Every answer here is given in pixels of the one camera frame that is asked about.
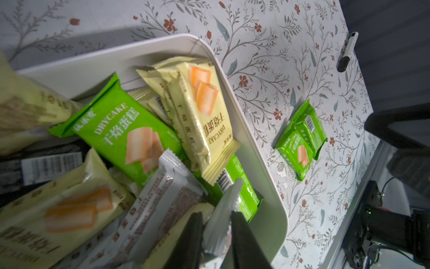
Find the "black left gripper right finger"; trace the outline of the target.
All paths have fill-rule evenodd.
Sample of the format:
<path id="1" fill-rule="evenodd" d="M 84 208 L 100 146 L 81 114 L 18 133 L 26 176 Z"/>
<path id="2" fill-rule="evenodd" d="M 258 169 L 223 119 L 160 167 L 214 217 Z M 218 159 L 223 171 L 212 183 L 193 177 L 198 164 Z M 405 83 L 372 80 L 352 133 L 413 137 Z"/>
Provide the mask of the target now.
<path id="1" fill-rule="evenodd" d="M 231 212 L 232 254 L 235 269 L 271 269 L 241 212 Z"/>

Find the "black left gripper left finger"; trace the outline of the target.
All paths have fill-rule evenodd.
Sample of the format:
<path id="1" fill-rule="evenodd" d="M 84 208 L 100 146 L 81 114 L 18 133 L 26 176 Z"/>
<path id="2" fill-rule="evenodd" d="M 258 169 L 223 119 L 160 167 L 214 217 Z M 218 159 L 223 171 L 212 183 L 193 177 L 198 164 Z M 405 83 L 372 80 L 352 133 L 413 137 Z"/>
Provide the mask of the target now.
<path id="1" fill-rule="evenodd" d="M 192 213 L 164 269 L 199 268 L 203 228 L 203 213 Z"/>

